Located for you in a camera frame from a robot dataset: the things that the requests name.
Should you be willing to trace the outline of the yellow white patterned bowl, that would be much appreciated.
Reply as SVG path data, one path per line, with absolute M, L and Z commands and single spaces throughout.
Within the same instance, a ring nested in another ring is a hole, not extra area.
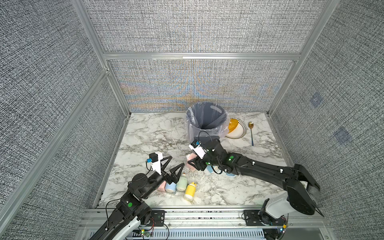
M 226 135 L 230 139 L 240 139 L 247 133 L 247 126 L 238 118 L 230 118 L 229 133 Z

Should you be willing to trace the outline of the gold blue spoon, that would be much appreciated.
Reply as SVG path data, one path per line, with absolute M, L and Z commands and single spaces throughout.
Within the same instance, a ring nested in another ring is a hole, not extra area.
M 254 123 L 253 122 L 249 122 L 248 123 L 248 127 L 249 127 L 250 132 L 251 132 L 251 144 L 252 144 L 252 146 L 254 146 L 254 138 L 253 138 Z

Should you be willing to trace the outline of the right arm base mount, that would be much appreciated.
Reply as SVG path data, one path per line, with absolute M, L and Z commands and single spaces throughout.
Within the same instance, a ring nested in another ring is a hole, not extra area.
M 244 210 L 241 218 L 246 222 L 246 226 L 248 227 L 261 227 L 261 226 L 277 226 L 282 227 L 287 224 L 287 220 L 285 217 L 280 217 L 278 219 L 274 219 L 268 214 L 262 212 L 261 210 Z

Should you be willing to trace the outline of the bright blue pencil sharpener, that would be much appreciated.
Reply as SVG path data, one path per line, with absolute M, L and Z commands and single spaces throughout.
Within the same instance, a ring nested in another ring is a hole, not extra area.
M 214 172 L 212 166 L 207 166 L 207 170 L 208 170 L 209 173 L 213 173 Z

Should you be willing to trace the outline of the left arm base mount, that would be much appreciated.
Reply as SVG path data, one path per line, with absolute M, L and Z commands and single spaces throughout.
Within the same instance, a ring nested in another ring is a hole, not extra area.
M 143 226 L 145 227 L 163 227 L 165 224 L 166 211 L 152 210 L 151 215 L 146 220 Z

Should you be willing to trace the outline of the green pencil sharpener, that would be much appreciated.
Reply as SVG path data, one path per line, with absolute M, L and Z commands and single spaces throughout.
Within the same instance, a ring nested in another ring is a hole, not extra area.
M 177 182 L 176 189 L 178 192 L 184 192 L 188 186 L 188 178 L 185 173 L 182 173 L 179 181 Z

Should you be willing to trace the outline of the aluminium front rail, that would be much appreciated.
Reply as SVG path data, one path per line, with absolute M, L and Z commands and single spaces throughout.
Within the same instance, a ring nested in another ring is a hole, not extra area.
M 164 210 L 165 224 L 170 229 L 181 228 L 251 228 L 246 226 L 246 222 L 241 218 L 244 210 L 259 210 L 254 206 L 218 206 L 209 208 L 207 206 L 184 206 L 180 208 L 153 208 L 153 210 Z M 289 213 L 286 216 L 287 228 L 330 228 L 328 220 L 319 213 L 312 216 L 298 212 Z M 277 228 L 277 226 L 261 226 L 260 228 Z

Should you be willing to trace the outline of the yellow pencil sharpener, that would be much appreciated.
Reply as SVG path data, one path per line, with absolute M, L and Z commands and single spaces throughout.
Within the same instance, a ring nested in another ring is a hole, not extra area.
M 197 183 L 192 182 L 192 183 L 188 184 L 186 191 L 185 191 L 185 194 L 184 194 L 184 199 L 189 201 L 189 202 L 192 202 L 194 200 L 196 188 L 197 188 Z

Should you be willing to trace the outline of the pink pencil sharpener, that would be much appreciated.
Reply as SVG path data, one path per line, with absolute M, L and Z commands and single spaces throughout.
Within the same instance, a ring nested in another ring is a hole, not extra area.
M 162 182 L 161 184 L 160 184 L 160 186 L 157 188 L 157 191 L 159 191 L 159 192 L 165 192 L 166 190 L 165 190 L 165 188 L 166 188 L 166 182 L 164 181 L 164 182 Z
M 191 154 L 189 154 L 189 155 L 187 155 L 187 163 L 189 162 L 189 161 L 191 161 L 191 160 L 194 160 L 195 158 L 197 157 L 197 155 L 196 154 L 194 154 L 194 153 L 191 153 Z

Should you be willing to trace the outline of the light blue pencil sharpener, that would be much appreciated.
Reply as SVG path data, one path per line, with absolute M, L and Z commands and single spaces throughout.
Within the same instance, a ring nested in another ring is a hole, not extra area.
M 177 191 L 177 184 L 176 183 L 166 183 L 165 191 L 167 193 L 175 193 Z

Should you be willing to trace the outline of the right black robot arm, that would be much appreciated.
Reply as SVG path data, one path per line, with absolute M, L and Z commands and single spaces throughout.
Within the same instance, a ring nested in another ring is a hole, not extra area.
M 312 216 L 320 212 L 320 185 L 302 165 L 277 166 L 230 153 L 218 139 L 205 142 L 194 140 L 189 147 L 196 157 L 188 163 L 196 170 L 203 171 L 211 166 L 226 174 L 253 177 L 284 190 L 281 195 L 264 201 L 258 212 L 259 220 L 264 225 L 271 225 L 278 220 L 286 221 L 289 213 Z

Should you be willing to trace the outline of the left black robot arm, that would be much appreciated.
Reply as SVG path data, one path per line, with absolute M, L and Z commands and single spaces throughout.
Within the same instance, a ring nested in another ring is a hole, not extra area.
M 92 240 L 122 240 L 140 225 L 146 225 L 151 219 L 152 209 L 145 203 L 147 199 L 163 183 L 177 183 L 183 173 L 184 163 L 168 172 L 166 167 L 173 157 L 163 157 L 160 152 L 149 154 L 146 160 L 148 174 L 137 174 L 128 182 L 128 190 L 118 199 L 118 203 L 107 220 L 91 236 Z

